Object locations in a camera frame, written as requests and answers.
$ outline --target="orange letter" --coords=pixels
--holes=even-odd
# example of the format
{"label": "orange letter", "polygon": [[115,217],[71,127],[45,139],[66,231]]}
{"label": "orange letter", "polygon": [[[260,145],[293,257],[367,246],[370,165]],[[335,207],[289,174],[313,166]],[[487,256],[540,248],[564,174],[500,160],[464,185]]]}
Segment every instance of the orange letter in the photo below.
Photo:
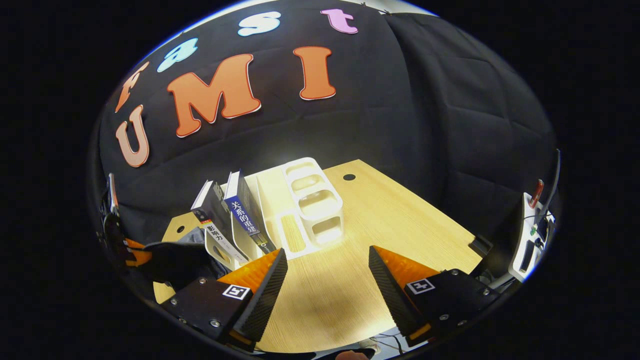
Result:
{"label": "orange letter", "polygon": [[302,71],[305,87],[300,91],[304,100],[326,99],[335,95],[335,88],[329,84],[329,73],[326,68],[326,57],[331,50],[326,47],[299,47],[293,53],[302,60]]}
{"label": "orange letter", "polygon": [[178,113],[179,138],[200,129],[200,120],[194,119],[193,107],[208,123],[213,124],[218,115],[220,97],[225,97],[222,116],[232,119],[258,111],[260,101],[253,97],[249,84],[249,63],[253,55],[242,54],[224,59],[207,85],[196,74],[188,72],[173,80],[167,90],[173,93],[175,111]]}
{"label": "orange letter", "polygon": [[120,143],[120,150],[122,151],[122,155],[124,155],[124,160],[127,160],[127,163],[132,167],[139,167],[147,162],[147,158],[149,157],[149,141],[147,140],[147,134],[145,134],[145,127],[142,126],[141,114],[142,105],[138,105],[133,109],[131,115],[129,115],[129,121],[133,124],[133,130],[136,133],[136,138],[140,145],[137,152],[131,150],[131,145],[127,138],[127,122],[125,121],[120,124],[116,130],[116,138]]}
{"label": "orange letter", "polygon": [[147,65],[149,65],[149,61],[147,61],[144,65],[140,67],[140,69],[134,72],[133,75],[129,79],[127,79],[127,81],[124,82],[124,85],[122,85],[122,92],[120,93],[120,100],[118,100],[118,106],[116,106],[116,112],[118,112],[118,110],[122,107],[122,105],[124,105],[124,103],[127,102],[127,99],[129,98],[129,89],[136,84],[136,81],[138,81],[138,78],[140,77],[140,72],[145,68],[147,68]]}

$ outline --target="cable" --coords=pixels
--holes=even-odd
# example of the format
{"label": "cable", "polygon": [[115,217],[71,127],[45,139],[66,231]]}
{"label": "cable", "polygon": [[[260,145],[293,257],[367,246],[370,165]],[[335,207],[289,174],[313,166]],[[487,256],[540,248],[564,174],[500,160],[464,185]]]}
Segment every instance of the cable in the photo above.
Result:
{"label": "cable", "polygon": [[399,348],[397,348],[397,347],[395,347],[395,346],[391,346],[391,345],[389,345],[389,344],[387,344],[387,343],[383,343],[382,341],[378,341],[378,340],[376,340],[376,339],[374,339],[374,338],[370,338],[370,339],[372,339],[373,341],[375,341],[375,342],[377,342],[377,343],[381,343],[382,345],[386,345],[386,346],[388,346],[388,347],[390,347],[390,348],[394,348],[394,349],[398,350],[398,352],[400,352],[400,349],[399,349]]}
{"label": "cable", "polygon": [[373,338],[376,338],[376,339],[391,338],[392,336],[400,335],[400,333],[398,332],[397,334],[394,334],[394,335],[387,335],[381,332],[380,335],[383,335],[383,336],[373,336]]}
{"label": "cable", "polygon": [[402,345],[400,345],[400,340],[394,335],[394,339],[396,339],[396,343],[398,344],[398,351],[400,351],[400,355],[404,354],[402,351]]}
{"label": "cable", "polygon": [[507,280],[504,284],[500,285],[499,288],[501,288],[503,286],[509,286],[509,285],[513,284],[514,281],[516,281],[516,278],[512,277],[510,280]]}
{"label": "cable", "polygon": [[[549,211],[547,210],[547,213],[545,213],[545,215],[544,215],[542,218],[547,218],[547,216],[548,216],[548,215],[547,215],[547,214],[548,214],[548,212],[549,212]],[[526,219],[528,219],[528,218],[536,217],[536,216],[538,216],[538,215],[540,215],[540,214],[537,214],[537,215],[529,215],[528,217],[524,217],[522,220],[526,220]],[[537,233],[538,235],[540,235],[540,237],[541,237],[541,238],[546,238],[546,236],[544,236],[544,235],[540,234],[540,232],[538,231],[538,225],[537,225],[537,224],[533,224],[533,226],[536,228],[536,233]]]}
{"label": "cable", "polygon": [[[551,194],[549,195],[549,199],[547,200],[547,203],[542,208],[542,211],[540,211],[540,213],[544,214],[544,216],[547,215],[547,209],[549,208],[549,204],[551,203],[551,200],[553,200],[554,195],[556,194],[556,189],[558,186],[558,177],[560,177],[560,149],[556,149],[556,151],[558,153],[557,163],[556,163],[556,178],[554,179],[554,184],[551,187]],[[541,220],[542,218],[536,218],[534,220],[534,223],[537,225],[538,223],[540,223]]]}
{"label": "cable", "polygon": [[360,5],[366,6],[368,8],[372,8],[373,10],[377,10],[377,11],[379,11],[381,13],[386,13],[387,15],[391,15],[391,13],[388,10],[386,10],[386,9],[384,9],[384,10],[376,9],[376,8],[374,8],[372,6],[367,5],[367,3],[365,3],[365,2],[360,3]]}

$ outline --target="book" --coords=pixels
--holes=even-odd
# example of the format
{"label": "book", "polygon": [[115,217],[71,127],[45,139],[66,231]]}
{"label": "book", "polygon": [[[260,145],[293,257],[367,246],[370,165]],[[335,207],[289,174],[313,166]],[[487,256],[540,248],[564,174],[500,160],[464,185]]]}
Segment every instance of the book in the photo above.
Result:
{"label": "book", "polygon": [[231,217],[223,196],[218,184],[207,180],[193,202],[191,212],[229,256],[240,264],[247,263],[249,257],[234,242]]}
{"label": "book", "polygon": [[227,208],[234,214],[234,219],[251,236],[263,253],[269,254],[276,250],[273,241],[267,235],[262,210],[241,170],[229,174],[224,200]]}

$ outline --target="pink letter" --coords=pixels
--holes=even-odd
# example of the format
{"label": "pink letter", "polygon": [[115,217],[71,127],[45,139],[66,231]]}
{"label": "pink letter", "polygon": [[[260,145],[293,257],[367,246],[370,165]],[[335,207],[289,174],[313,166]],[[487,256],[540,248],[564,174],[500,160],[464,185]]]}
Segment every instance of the pink letter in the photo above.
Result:
{"label": "pink letter", "polygon": [[329,24],[331,24],[331,27],[333,27],[337,31],[347,34],[355,34],[358,32],[358,28],[354,28],[353,26],[349,26],[349,24],[347,24],[347,19],[353,20],[353,16],[342,12],[342,10],[323,10],[320,13],[329,16]]}

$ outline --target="wooden tabletop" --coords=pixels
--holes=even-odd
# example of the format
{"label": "wooden tabletop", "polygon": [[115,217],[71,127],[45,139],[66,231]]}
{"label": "wooden tabletop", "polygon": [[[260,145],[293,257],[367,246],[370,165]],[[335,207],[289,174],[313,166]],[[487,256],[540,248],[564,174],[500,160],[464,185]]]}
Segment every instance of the wooden tabletop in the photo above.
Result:
{"label": "wooden tabletop", "polygon": [[[360,160],[324,170],[344,201],[344,239],[289,260],[289,270],[257,347],[270,352],[312,352],[342,347],[395,327],[369,270],[377,245],[435,270],[466,273],[481,258],[474,236],[405,187]],[[346,174],[354,180],[344,180]],[[172,220],[163,241],[200,225],[190,214]],[[154,284],[163,302],[174,292]]]}

